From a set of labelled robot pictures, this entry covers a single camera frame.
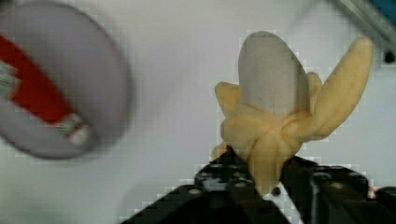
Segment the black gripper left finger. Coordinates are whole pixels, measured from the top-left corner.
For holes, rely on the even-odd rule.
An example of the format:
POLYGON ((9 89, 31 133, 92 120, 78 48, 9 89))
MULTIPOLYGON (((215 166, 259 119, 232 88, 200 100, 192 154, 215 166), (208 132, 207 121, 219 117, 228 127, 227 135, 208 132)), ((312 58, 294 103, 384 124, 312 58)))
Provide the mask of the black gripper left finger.
POLYGON ((227 147, 191 185, 173 189, 121 224, 290 224, 255 189, 247 164, 227 147))

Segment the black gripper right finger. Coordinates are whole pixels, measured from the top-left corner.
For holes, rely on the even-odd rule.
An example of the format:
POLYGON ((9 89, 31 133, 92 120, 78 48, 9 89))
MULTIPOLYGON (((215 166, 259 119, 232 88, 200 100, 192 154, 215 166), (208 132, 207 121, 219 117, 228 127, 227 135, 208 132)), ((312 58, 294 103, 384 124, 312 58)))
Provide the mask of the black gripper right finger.
POLYGON ((396 224, 395 188, 369 197, 368 179, 340 165, 287 160, 281 183, 304 224, 396 224))

